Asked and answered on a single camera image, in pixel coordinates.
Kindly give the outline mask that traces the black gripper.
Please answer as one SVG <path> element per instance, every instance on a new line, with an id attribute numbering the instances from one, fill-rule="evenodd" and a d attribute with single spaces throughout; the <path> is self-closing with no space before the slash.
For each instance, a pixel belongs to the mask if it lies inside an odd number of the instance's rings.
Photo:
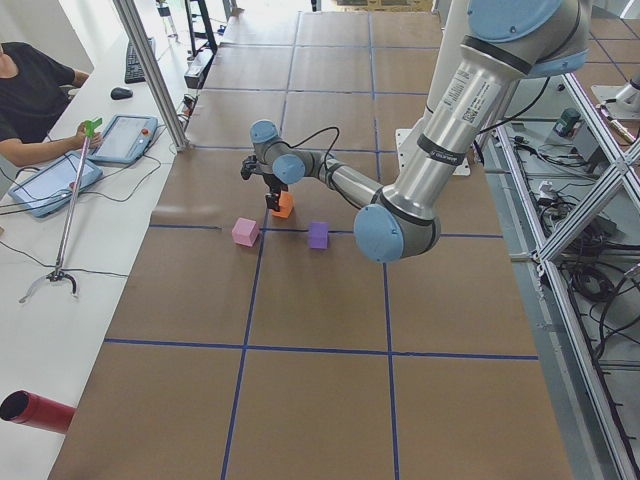
<path id="1" fill-rule="evenodd" d="M 288 185 L 282 182 L 275 174 L 265 173 L 263 180 L 270 192 L 265 195 L 267 208 L 270 210 L 279 210 L 280 194 L 282 191 L 288 190 Z"/>

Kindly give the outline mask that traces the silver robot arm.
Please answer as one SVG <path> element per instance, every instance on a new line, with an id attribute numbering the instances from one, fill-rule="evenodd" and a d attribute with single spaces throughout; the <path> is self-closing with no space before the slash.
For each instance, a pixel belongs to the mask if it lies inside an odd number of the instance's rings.
<path id="1" fill-rule="evenodd" d="M 240 175 L 262 177 L 267 206 L 278 210 L 282 191 L 316 178 L 358 208 L 356 244 L 369 259 L 385 263 L 435 246 L 440 221 L 435 203 L 511 87 L 579 69 L 587 58 L 589 1 L 459 1 L 451 6 L 439 57 L 448 64 L 448 85 L 428 97 L 414 127 L 409 157 L 386 186 L 329 154 L 294 148 L 269 120 L 250 129 L 254 152 Z"/>

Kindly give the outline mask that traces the person hand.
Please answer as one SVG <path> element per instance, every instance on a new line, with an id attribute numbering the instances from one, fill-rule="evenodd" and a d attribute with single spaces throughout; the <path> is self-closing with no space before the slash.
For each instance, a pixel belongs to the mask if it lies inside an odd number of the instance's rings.
<path id="1" fill-rule="evenodd" d="M 86 133 L 86 126 L 84 124 L 80 124 L 76 130 L 76 134 L 72 137 L 71 149 L 81 149 L 86 140 L 89 140 L 89 149 L 98 148 L 103 143 L 103 137 L 100 132 L 94 132 L 92 136 L 88 137 Z"/>

